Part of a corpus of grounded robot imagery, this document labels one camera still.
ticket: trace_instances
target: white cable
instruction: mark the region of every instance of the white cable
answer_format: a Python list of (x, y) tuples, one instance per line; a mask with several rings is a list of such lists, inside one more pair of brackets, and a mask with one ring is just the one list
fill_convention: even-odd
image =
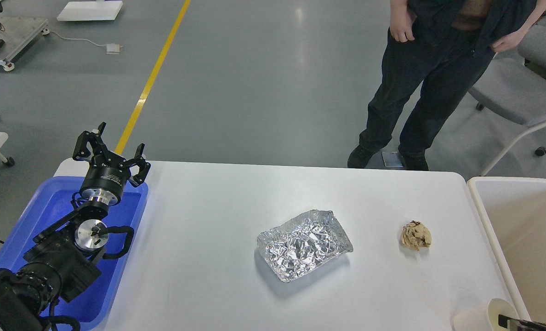
[(95, 46), (98, 46), (98, 47), (105, 47), (105, 46), (107, 46), (107, 44), (105, 44), (105, 45), (98, 45), (98, 44), (95, 44), (94, 42), (92, 42), (92, 41), (89, 40), (89, 39), (82, 39), (82, 38), (65, 38), (65, 37), (63, 37), (63, 36), (57, 34), (56, 32), (54, 32), (54, 31), (52, 31), (52, 30), (51, 30), (51, 32), (52, 32), (53, 34), (55, 34), (55, 35), (58, 35), (59, 38), (64, 39), (64, 40), (83, 40), (83, 41), (88, 41), (88, 42), (90, 42), (91, 44), (94, 44)]

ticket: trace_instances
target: man's hand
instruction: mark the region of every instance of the man's hand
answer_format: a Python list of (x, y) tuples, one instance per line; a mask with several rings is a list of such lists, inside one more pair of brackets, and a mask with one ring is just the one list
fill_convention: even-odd
[(522, 27), (516, 32), (512, 32), (511, 34), (503, 36), (499, 40), (496, 40), (496, 42), (491, 44), (490, 47), (496, 53), (510, 50), (520, 44), (528, 31), (529, 29)]
[(399, 42), (414, 40), (412, 23), (414, 23), (415, 19), (416, 14), (408, 6), (392, 6), (389, 33), (391, 33), (393, 39)]

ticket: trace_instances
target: paper cup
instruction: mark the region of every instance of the paper cup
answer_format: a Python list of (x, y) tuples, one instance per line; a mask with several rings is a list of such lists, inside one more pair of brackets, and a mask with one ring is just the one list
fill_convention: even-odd
[(518, 318), (516, 309), (504, 299), (491, 299), (488, 303), (462, 312), (453, 318), (455, 331), (508, 331), (498, 325), (498, 315)]

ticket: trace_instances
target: crumpled foil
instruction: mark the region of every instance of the crumpled foil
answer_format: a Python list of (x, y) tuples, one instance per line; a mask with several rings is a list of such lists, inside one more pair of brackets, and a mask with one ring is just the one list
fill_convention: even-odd
[(432, 235), (424, 224), (412, 221), (402, 230), (402, 243), (413, 250), (420, 250), (420, 247), (428, 248), (432, 244)]
[(310, 210), (256, 238), (261, 256), (288, 283), (314, 271), (353, 245), (332, 211)]

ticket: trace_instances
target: aluminum foil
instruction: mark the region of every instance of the aluminum foil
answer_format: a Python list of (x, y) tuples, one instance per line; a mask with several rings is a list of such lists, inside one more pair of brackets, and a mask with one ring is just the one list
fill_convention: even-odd
[(310, 210), (256, 238), (261, 256), (288, 283), (314, 271), (353, 245), (332, 211)]

